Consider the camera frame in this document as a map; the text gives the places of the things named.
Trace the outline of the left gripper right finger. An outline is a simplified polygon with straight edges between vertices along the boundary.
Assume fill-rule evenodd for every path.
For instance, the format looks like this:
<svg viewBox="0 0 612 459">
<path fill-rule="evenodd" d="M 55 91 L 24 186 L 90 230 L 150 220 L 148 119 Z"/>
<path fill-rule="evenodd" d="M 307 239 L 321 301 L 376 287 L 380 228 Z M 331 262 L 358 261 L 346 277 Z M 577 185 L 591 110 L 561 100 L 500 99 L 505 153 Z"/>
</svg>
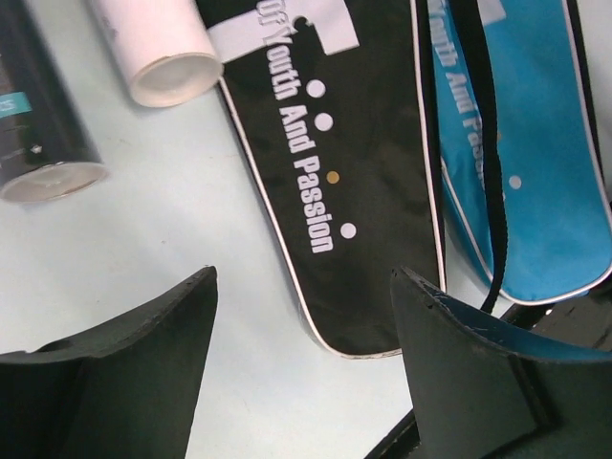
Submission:
<svg viewBox="0 0 612 459">
<path fill-rule="evenodd" d="M 406 268 L 391 297 L 417 458 L 607 458 L 611 354 L 480 311 Z"/>
</svg>

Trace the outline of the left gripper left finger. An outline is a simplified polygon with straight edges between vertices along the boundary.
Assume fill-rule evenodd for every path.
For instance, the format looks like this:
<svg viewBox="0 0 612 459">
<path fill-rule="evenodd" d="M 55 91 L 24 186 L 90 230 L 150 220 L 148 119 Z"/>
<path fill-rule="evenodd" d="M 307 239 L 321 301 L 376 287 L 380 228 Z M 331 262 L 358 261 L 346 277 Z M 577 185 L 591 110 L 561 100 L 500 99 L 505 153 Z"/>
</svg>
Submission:
<svg viewBox="0 0 612 459">
<path fill-rule="evenodd" d="M 205 267 L 33 352 L 1 357 L 5 458 L 182 458 L 218 303 Z"/>
</svg>

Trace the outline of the blue racket bag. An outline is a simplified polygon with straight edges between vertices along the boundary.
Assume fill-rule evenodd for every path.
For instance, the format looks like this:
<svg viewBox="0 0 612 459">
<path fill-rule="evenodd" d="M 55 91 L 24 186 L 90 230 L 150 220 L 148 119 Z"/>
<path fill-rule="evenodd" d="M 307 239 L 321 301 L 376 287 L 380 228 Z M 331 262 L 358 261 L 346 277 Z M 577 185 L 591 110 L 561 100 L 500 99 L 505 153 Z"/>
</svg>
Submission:
<svg viewBox="0 0 612 459">
<path fill-rule="evenodd" d="M 578 6 L 422 1 L 449 212 L 490 299 L 536 306 L 611 273 Z"/>
</svg>

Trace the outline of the black shuttlecock tube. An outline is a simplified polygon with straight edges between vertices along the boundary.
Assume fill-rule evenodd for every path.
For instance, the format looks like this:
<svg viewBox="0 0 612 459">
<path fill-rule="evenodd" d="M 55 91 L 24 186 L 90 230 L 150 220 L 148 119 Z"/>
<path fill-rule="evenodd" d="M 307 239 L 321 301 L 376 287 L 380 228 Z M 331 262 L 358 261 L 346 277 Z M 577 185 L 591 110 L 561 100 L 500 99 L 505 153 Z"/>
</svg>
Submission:
<svg viewBox="0 0 612 459">
<path fill-rule="evenodd" d="M 1 3 L 1 199 L 58 199 L 107 176 L 24 1 Z"/>
</svg>

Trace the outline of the black sport racket bag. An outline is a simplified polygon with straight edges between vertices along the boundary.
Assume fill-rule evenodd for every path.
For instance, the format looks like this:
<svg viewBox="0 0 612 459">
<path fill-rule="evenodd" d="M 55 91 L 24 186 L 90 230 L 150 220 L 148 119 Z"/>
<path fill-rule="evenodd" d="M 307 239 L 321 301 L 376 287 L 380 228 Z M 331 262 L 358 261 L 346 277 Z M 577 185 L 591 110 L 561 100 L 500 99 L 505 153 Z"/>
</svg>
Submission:
<svg viewBox="0 0 612 459">
<path fill-rule="evenodd" d="M 447 284 L 423 1 L 201 1 L 221 90 L 316 342 L 399 353 L 389 278 Z"/>
</svg>

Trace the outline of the white shuttlecock tube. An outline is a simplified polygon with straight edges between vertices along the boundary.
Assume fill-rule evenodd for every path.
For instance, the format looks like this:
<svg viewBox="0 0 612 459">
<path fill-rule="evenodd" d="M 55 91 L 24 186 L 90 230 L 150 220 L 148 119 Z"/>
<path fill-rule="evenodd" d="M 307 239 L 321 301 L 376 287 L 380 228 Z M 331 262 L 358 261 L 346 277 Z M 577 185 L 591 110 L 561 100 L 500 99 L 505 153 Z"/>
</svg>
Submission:
<svg viewBox="0 0 612 459">
<path fill-rule="evenodd" d="M 223 74 L 194 1 L 102 0 L 88 6 L 139 105 L 185 103 L 211 89 Z"/>
</svg>

